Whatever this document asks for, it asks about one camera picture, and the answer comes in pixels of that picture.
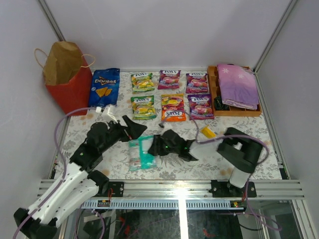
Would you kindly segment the purple candy bag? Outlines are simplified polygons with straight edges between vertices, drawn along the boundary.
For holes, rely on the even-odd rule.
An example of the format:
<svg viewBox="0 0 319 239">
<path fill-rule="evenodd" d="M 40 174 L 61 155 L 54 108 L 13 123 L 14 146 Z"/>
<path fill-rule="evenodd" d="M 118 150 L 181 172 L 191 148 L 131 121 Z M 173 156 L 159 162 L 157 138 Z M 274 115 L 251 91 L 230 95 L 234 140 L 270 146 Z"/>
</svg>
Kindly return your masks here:
<svg viewBox="0 0 319 239">
<path fill-rule="evenodd" d="M 160 70 L 158 90 L 178 89 L 180 70 Z"/>
<path fill-rule="evenodd" d="M 208 93 L 207 73 L 186 73 L 187 94 Z"/>
<path fill-rule="evenodd" d="M 210 94 L 188 95 L 189 114 L 193 120 L 214 119 Z"/>
</svg>

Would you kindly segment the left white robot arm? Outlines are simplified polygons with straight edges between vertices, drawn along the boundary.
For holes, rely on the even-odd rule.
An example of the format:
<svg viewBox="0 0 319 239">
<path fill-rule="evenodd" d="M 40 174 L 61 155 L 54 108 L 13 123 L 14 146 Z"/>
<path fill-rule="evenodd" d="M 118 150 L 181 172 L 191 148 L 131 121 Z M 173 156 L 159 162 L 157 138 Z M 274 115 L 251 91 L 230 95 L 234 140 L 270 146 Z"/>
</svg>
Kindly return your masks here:
<svg viewBox="0 0 319 239">
<path fill-rule="evenodd" d="M 96 170 L 102 154 L 118 141 L 138 139 L 146 125 L 133 122 L 127 115 L 120 121 L 96 122 L 91 125 L 84 142 L 64 163 L 63 174 L 27 209 L 18 208 L 13 217 L 17 232 L 29 239 L 51 239 L 58 227 L 82 203 L 93 196 L 105 196 L 109 178 Z"/>
</svg>

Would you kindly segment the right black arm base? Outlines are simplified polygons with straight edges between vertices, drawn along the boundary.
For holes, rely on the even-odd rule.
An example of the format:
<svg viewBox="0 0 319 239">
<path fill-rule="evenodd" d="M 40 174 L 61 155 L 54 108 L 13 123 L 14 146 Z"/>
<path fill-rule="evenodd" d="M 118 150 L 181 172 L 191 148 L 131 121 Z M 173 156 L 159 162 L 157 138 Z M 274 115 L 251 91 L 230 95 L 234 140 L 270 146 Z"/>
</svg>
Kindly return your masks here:
<svg viewBox="0 0 319 239">
<path fill-rule="evenodd" d="M 211 180 L 211 189 L 209 192 L 213 198 L 242 198 L 248 196 L 249 198 L 256 198 L 256 186 L 254 182 L 249 182 L 248 186 L 244 183 L 242 188 L 238 188 L 229 181 L 225 180 Z"/>
</svg>

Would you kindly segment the purple star cloth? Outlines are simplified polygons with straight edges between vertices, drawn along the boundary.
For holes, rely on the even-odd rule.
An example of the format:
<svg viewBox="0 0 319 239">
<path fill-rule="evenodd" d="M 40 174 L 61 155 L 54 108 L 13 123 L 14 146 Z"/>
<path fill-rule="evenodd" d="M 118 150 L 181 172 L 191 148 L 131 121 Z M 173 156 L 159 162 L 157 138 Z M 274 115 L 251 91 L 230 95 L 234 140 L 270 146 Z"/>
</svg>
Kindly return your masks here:
<svg viewBox="0 0 319 239">
<path fill-rule="evenodd" d="M 231 64 L 218 64 L 217 70 L 222 103 L 256 110 L 259 95 L 253 71 L 250 68 Z"/>
</svg>

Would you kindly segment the red paper bag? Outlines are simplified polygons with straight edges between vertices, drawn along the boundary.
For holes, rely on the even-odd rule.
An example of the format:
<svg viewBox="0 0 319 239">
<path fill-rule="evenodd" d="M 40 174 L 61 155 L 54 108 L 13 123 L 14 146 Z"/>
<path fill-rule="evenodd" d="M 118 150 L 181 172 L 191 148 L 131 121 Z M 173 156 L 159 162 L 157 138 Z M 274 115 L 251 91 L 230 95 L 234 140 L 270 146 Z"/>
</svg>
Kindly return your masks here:
<svg viewBox="0 0 319 239">
<path fill-rule="evenodd" d="M 95 57 L 84 54 L 76 43 L 53 43 L 42 68 L 44 84 L 65 114 L 84 116 L 88 111 L 92 83 L 90 66 Z"/>
</svg>

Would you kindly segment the blue Doritos chip bag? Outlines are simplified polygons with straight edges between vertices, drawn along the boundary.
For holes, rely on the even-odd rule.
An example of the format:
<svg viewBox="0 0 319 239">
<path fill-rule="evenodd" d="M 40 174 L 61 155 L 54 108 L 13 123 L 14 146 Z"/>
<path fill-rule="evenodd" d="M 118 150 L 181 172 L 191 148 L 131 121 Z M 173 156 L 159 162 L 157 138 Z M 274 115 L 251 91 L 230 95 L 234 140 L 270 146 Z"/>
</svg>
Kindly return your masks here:
<svg viewBox="0 0 319 239">
<path fill-rule="evenodd" d="M 93 73 L 89 107 L 116 105 L 120 86 L 120 69 L 109 68 Z"/>
</svg>

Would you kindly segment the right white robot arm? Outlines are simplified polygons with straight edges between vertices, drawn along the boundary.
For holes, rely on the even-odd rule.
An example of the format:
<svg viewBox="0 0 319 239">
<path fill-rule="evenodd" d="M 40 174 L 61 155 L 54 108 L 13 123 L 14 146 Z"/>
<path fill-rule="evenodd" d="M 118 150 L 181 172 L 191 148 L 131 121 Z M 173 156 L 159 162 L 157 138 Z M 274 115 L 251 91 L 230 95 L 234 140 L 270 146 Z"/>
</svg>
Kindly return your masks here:
<svg viewBox="0 0 319 239">
<path fill-rule="evenodd" d="M 178 155 L 184 161 L 199 161 L 214 151 L 234 166 L 227 184 L 228 193 L 239 196 L 245 191 L 248 178 L 254 173 L 264 148 L 262 141 L 233 127 L 219 137 L 207 141 L 184 139 L 169 129 L 154 136 L 148 153 L 153 156 Z"/>
</svg>

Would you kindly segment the floral table mat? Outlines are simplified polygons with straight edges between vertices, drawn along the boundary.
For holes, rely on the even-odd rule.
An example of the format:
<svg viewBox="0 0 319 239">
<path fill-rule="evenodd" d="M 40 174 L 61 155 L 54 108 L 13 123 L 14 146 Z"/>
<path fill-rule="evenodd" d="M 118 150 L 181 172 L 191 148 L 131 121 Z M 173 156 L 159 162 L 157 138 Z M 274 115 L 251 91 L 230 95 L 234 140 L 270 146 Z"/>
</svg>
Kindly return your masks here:
<svg viewBox="0 0 319 239">
<path fill-rule="evenodd" d="M 155 110 L 157 117 L 149 120 L 135 120 L 135 122 L 144 124 L 148 129 L 143 135 L 152 136 L 160 132 L 159 123 L 161 120 L 161 95 L 162 94 L 184 94 L 185 111 L 189 112 L 188 98 L 185 94 L 186 73 L 190 71 L 181 71 L 179 88 L 158 90 L 159 71 L 152 72 L 155 90 L 146 93 L 133 94 L 131 74 L 137 72 L 120 73 L 120 87 L 115 110 L 116 117 L 127 115 L 133 116 L 131 97 L 148 96 L 155 97 Z M 184 139 L 194 139 L 196 135 L 196 126 L 193 121 L 187 117 L 182 122 L 167 122 L 165 129 L 173 129 Z M 84 141 L 91 125 L 105 120 L 95 111 L 89 111 L 86 116 L 73 116 L 70 118 L 69 126 L 66 132 L 62 152 L 64 157 L 69 160 L 75 150 Z M 234 127 L 248 135 L 262 140 L 269 148 L 269 156 L 265 162 L 256 167 L 252 179 L 278 180 L 282 179 L 278 167 L 278 161 L 274 152 L 271 138 L 268 133 L 264 116 L 258 117 L 215 117 L 215 119 L 196 120 L 200 129 L 209 126 L 209 129 L 218 136 L 222 135 L 228 127 Z M 234 166 L 216 152 L 217 143 L 213 144 L 212 152 L 206 154 L 203 159 L 192 162 L 185 162 L 176 154 L 169 154 L 156 158 L 156 165 L 150 169 L 138 168 L 137 160 L 130 160 L 129 144 L 118 142 L 112 148 L 103 154 L 103 161 L 96 167 L 97 170 L 104 173 L 107 177 L 114 180 L 122 179 L 146 179 L 146 180 L 207 180 L 207 179 L 228 179 Z"/>
</svg>

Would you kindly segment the yellow snack bar packet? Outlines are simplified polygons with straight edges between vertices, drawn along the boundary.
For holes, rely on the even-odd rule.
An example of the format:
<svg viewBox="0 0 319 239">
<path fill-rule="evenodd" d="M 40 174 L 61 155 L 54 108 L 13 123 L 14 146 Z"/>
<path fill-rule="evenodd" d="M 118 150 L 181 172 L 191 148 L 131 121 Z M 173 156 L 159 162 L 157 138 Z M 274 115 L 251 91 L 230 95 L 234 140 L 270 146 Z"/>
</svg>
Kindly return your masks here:
<svg viewBox="0 0 319 239">
<path fill-rule="evenodd" d="M 208 125 L 203 127 L 200 132 L 209 139 L 216 137 L 215 132 L 213 132 Z"/>
</svg>

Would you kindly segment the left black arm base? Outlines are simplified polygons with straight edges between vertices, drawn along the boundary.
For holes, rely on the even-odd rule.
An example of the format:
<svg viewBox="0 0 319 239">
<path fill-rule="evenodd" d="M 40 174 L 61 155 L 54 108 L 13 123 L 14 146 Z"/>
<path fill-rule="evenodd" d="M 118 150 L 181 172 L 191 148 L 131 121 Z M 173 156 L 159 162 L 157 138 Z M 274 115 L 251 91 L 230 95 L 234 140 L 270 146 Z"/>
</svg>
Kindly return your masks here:
<svg viewBox="0 0 319 239">
<path fill-rule="evenodd" d="M 96 197 L 123 197 L 124 194 L 124 182 L 111 181 L 105 185 L 99 187 Z"/>
</svg>

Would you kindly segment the wooden compartment tray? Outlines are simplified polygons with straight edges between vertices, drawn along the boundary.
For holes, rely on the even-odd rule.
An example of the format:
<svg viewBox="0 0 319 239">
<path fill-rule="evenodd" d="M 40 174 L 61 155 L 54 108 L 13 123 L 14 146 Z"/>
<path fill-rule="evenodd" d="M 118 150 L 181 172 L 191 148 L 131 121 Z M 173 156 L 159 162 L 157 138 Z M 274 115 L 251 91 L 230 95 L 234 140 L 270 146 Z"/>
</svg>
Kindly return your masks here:
<svg viewBox="0 0 319 239">
<path fill-rule="evenodd" d="M 214 107 L 214 99 L 217 96 L 221 96 L 220 87 L 219 87 L 219 76 L 218 69 L 216 66 L 208 66 L 207 68 L 207 80 L 209 85 L 209 92 L 212 98 L 212 109 L 215 116 L 219 117 L 258 117 L 262 113 L 260 104 L 257 105 L 256 110 L 238 108 L 235 106 L 229 106 L 229 111 L 216 111 Z"/>
</svg>

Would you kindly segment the teal snack package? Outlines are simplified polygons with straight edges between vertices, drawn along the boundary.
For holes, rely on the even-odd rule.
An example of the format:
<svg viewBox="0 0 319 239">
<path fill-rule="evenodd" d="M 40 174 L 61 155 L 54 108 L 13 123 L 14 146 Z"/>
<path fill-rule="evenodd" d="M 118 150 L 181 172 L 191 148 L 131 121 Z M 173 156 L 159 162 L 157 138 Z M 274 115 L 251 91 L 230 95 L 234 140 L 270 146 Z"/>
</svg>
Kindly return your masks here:
<svg viewBox="0 0 319 239">
<path fill-rule="evenodd" d="M 157 167 L 157 158 L 148 153 L 153 136 L 141 136 L 129 141 L 129 171 L 152 169 Z"/>
</svg>

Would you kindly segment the aluminium front rail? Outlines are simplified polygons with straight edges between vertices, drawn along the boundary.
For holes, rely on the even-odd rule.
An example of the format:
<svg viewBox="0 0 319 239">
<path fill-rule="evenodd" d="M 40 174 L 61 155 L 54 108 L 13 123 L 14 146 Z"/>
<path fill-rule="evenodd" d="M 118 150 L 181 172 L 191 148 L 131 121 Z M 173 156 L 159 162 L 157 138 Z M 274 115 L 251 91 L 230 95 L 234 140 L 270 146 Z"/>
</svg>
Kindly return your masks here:
<svg viewBox="0 0 319 239">
<path fill-rule="evenodd" d="M 221 186 L 211 180 L 122 180 L 126 199 L 221 199 Z M 303 200 L 305 194 L 298 180 L 252 180 L 248 196 L 253 200 Z"/>
</svg>

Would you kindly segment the green snack package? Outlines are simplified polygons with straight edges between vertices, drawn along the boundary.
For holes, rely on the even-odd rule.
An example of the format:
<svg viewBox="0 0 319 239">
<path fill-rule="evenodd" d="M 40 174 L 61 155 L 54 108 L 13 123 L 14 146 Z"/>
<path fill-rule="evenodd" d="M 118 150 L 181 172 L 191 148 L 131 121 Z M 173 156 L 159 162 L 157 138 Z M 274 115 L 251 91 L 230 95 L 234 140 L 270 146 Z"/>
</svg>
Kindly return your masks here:
<svg viewBox="0 0 319 239">
<path fill-rule="evenodd" d="M 148 72 L 136 73 L 131 75 L 133 94 L 153 91 L 153 74 Z"/>
</svg>

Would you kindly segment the black item in tray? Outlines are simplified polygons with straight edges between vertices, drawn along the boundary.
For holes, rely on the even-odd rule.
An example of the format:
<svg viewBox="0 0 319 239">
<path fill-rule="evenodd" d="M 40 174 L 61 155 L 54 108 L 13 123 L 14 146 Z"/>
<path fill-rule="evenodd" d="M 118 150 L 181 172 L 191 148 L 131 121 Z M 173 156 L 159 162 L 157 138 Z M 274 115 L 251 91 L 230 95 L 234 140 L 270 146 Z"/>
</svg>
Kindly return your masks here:
<svg viewBox="0 0 319 239">
<path fill-rule="evenodd" d="M 230 107 L 226 104 L 223 104 L 221 96 L 217 96 L 214 99 L 214 107 L 216 111 L 229 111 Z"/>
</svg>

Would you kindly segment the orange snack package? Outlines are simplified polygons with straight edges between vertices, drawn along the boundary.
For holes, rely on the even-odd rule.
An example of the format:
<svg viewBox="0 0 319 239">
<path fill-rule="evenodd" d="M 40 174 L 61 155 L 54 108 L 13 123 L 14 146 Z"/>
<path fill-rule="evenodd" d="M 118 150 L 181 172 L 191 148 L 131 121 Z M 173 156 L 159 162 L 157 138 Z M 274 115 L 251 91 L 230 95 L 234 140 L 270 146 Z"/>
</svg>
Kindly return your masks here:
<svg viewBox="0 0 319 239">
<path fill-rule="evenodd" d="M 183 94 L 161 95 L 161 119 L 166 121 L 186 121 Z"/>
</svg>

